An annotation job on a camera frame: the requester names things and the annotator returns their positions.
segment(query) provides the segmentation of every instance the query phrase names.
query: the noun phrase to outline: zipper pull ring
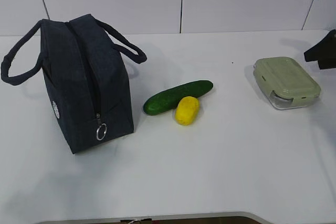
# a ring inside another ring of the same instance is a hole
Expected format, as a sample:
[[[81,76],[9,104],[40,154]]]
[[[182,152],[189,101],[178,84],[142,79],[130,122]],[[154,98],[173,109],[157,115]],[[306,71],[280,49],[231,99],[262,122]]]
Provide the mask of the zipper pull ring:
[[[101,123],[101,119],[100,119],[100,114],[99,113],[96,114],[96,119],[97,119],[97,122],[98,122],[98,128],[97,128],[97,131],[96,131],[96,139],[98,141],[102,141],[104,139],[104,137],[106,136],[106,133],[107,133],[107,125],[105,123]],[[104,127],[103,136],[99,137],[99,132],[100,132],[100,130],[101,130],[102,127]]]

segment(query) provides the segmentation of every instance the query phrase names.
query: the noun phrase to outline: zipper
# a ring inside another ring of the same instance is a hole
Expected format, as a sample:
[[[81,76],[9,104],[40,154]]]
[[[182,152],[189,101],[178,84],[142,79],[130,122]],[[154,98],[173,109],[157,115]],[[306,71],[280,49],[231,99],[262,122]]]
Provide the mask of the zipper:
[[[88,83],[89,93],[90,93],[90,97],[91,97],[91,101],[93,105],[93,110],[95,111],[95,118],[98,124],[96,139],[101,141],[106,135],[107,126],[105,123],[101,122],[101,118],[100,118],[101,117],[101,94],[99,90],[98,80],[91,68],[83,42],[81,41],[81,39],[75,32],[70,22],[65,22],[65,25],[68,27],[69,31],[75,37],[78,48],[79,48],[80,56],[82,58],[82,62],[84,66],[85,76],[86,76],[87,83]],[[104,127],[103,136],[99,137],[99,132],[102,129],[102,127]]]

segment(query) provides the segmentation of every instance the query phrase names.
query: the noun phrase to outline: yellow potato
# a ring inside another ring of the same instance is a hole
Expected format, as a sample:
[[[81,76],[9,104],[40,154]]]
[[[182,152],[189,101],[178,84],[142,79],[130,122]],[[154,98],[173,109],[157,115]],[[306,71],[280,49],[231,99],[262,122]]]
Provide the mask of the yellow potato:
[[[194,97],[184,97],[178,103],[175,119],[181,125],[189,125],[195,120],[200,102]]]

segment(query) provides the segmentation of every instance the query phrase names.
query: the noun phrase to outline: metal ring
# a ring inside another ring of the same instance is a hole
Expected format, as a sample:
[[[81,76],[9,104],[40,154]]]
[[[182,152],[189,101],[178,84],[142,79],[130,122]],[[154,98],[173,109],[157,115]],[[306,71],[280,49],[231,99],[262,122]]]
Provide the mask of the metal ring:
[[[105,127],[104,134],[103,134],[103,137],[99,138],[99,131],[100,131],[100,129],[101,129],[103,126]],[[105,123],[103,123],[103,124],[100,125],[100,126],[98,127],[98,129],[97,129],[97,132],[96,132],[96,139],[97,139],[98,141],[102,141],[102,140],[104,139],[104,137],[106,136],[106,132],[107,132],[107,126],[106,126]]]

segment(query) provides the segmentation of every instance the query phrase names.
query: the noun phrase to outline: round logo patch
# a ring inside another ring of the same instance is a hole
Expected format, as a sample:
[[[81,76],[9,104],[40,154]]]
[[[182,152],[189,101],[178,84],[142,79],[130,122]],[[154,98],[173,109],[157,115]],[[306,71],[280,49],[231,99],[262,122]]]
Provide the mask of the round logo patch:
[[[55,116],[57,117],[57,119],[59,119],[59,111],[56,102],[52,101],[52,107],[54,109]]]

